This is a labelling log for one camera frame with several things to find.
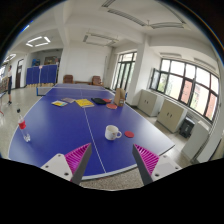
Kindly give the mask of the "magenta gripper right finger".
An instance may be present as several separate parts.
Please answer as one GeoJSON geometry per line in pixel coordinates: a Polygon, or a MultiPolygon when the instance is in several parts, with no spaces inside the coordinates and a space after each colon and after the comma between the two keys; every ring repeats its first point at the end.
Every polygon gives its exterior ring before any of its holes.
{"type": "Polygon", "coordinates": [[[158,156],[137,144],[133,145],[132,154],[144,185],[181,170],[181,167],[167,155],[158,156]]]}

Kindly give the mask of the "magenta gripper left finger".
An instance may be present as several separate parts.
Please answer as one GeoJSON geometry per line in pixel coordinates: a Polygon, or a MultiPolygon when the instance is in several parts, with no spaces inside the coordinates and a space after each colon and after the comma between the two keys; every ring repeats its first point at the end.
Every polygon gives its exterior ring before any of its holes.
{"type": "Polygon", "coordinates": [[[42,166],[42,169],[79,185],[91,154],[92,145],[87,143],[67,154],[56,154],[42,166]]]}

